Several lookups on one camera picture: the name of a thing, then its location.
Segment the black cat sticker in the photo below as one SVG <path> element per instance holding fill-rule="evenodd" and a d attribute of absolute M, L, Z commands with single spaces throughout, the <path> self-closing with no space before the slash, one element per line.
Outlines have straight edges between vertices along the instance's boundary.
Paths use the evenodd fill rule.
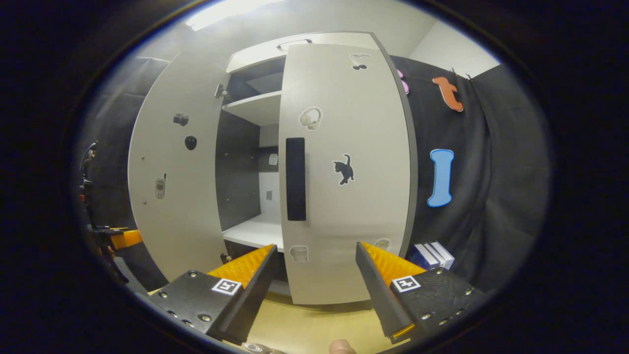
<path fill-rule="evenodd" d="M 340 186 L 350 183 L 350 180 L 353 181 L 353 168 L 350 164 L 352 158 L 348 154 L 343 154 L 343 156 L 347 157 L 346 163 L 341 161 L 332 161 L 334 162 L 334 172 L 343 175 L 343 179 L 338 183 Z"/>

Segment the black curtain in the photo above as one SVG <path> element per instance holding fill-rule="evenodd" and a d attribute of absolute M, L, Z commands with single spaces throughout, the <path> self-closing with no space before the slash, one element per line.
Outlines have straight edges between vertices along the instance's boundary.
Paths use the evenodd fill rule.
<path fill-rule="evenodd" d="M 133 58 L 104 83 L 92 101 L 76 144 L 79 173 L 82 153 L 98 140 L 96 157 L 87 169 L 92 188 L 92 210 L 98 226 L 136 229 L 127 181 L 129 145 L 135 120 L 148 91 L 169 62 Z M 138 281 L 148 290 L 163 287 L 167 279 L 151 259 L 144 243 L 116 251 Z"/>
<path fill-rule="evenodd" d="M 452 271 L 483 290 L 503 285 L 528 253 L 547 202 L 549 160 L 542 114 L 509 71 L 498 66 L 471 82 L 415 60 L 392 57 L 410 87 L 418 153 L 418 195 L 411 243 L 439 241 L 455 257 Z M 432 79 L 457 88 L 463 111 L 444 102 Z M 434 149 L 454 152 L 452 201 L 429 207 Z"/>

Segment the black door handle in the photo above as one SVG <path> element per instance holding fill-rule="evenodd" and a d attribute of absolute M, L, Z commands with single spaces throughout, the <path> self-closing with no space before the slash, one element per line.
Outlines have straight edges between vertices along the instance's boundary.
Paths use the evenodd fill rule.
<path fill-rule="evenodd" d="M 289 221 L 306 220 L 306 140 L 286 138 L 286 210 Z"/>

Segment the ceiling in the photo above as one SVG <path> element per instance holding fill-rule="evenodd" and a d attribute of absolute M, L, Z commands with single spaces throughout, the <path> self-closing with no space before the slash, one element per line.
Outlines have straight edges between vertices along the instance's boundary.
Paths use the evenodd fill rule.
<path fill-rule="evenodd" d="M 188 18 L 147 41 L 136 54 L 172 60 L 181 50 L 191 50 L 228 60 L 241 49 L 290 35 L 370 31 L 389 54 L 408 57 L 435 23 L 430 15 L 393 0 L 282 0 L 199 31 L 185 24 Z"/>

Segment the ceiling light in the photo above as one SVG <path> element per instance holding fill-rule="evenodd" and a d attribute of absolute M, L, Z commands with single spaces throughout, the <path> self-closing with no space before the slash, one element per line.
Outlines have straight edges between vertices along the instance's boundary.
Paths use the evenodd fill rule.
<path fill-rule="evenodd" d="M 193 15 L 186 22 L 193 30 L 202 28 L 219 22 L 223 18 L 244 14 L 253 11 L 263 5 L 276 3 L 282 0 L 223 0 Z"/>

